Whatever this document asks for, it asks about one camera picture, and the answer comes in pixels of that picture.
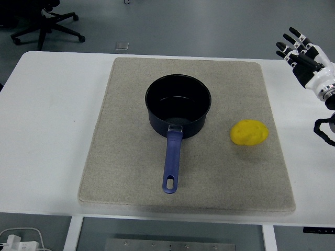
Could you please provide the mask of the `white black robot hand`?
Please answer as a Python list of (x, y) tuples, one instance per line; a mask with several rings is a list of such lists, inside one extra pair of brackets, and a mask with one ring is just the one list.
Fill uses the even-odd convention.
[(277, 42), (276, 54), (284, 59), (303, 88), (313, 90), (316, 94), (334, 84), (334, 66), (320, 46), (293, 27), (289, 28), (292, 36), (283, 34), (290, 44)]

